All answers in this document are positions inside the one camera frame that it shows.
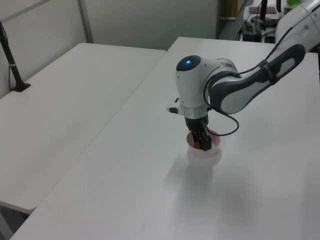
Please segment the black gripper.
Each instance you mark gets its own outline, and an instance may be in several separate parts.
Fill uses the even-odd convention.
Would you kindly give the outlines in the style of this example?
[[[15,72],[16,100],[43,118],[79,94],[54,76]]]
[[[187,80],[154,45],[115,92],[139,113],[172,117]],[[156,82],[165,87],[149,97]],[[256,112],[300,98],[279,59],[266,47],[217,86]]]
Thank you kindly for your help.
[[[190,119],[185,117],[184,120],[187,128],[192,135],[193,144],[200,144],[204,152],[211,150],[212,138],[207,134],[207,132],[205,131],[206,128],[204,127],[204,124],[207,125],[209,123],[208,115],[197,119]]]

